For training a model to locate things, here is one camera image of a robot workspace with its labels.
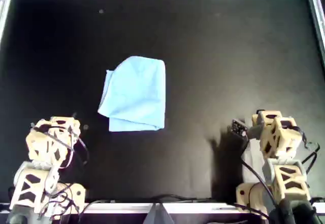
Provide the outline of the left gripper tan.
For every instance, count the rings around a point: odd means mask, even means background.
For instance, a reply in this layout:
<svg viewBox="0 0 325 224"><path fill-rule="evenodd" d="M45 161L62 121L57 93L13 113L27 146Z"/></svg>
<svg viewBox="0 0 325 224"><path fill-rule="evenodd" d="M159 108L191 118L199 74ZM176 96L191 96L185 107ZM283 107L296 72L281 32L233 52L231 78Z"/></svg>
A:
<svg viewBox="0 0 325 224"><path fill-rule="evenodd" d="M60 134L71 134L76 137L80 136L80 121L74 117L51 117L49 133L53 136Z"/></svg>

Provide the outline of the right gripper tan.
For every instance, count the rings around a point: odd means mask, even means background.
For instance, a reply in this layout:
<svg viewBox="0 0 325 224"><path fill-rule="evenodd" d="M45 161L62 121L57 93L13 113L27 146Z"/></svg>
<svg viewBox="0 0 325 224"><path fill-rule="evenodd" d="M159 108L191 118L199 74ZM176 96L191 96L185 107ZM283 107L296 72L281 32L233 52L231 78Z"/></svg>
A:
<svg viewBox="0 0 325 224"><path fill-rule="evenodd" d="M251 118L252 127L247 130L248 139L273 143L276 137L273 121L276 117L282 117L282 113L278 110L257 110Z"/></svg>

